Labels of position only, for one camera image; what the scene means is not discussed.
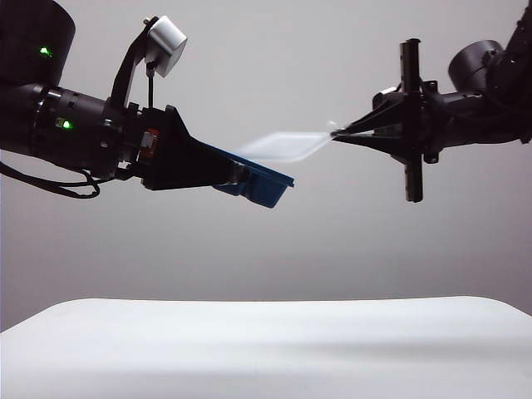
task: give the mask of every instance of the white backdrop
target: white backdrop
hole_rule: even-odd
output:
[[[62,86],[106,98],[146,16],[189,37],[155,83],[196,138],[231,150],[275,130],[320,131],[370,111],[399,81],[399,43],[419,37],[421,74],[452,91],[464,46],[503,46],[525,0],[61,0],[77,33]],[[143,69],[131,100],[145,105]],[[74,298],[339,299],[469,294],[532,312],[529,145],[446,150],[426,200],[404,200],[402,167],[332,143],[296,165],[276,209],[210,188],[150,192],[138,180],[63,199],[5,179],[3,328]],[[57,176],[37,160],[6,162]]]

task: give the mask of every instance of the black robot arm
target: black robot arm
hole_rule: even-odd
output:
[[[377,94],[373,112],[332,133],[336,141],[388,153],[404,164],[406,199],[412,202],[423,199],[422,161],[437,163],[444,148],[530,141],[532,7],[506,49],[476,42],[452,60],[455,93],[441,94],[437,81],[420,78],[419,42],[401,44],[398,88]]]
[[[192,138],[178,111],[157,110],[155,72],[166,76],[186,37],[167,17],[145,20],[107,100],[59,87],[75,25],[52,0],[0,2],[0,149],[83,174],[65,183],[24,175],[0,162],[0,173],[72,198],[93,198],[99,184],[142,179],[150,190],[212,185],[274,207],[293,179]],[[149,106],[128,105],[135,69],[146,62]],[[71,188],[91,186],[90,194]]]

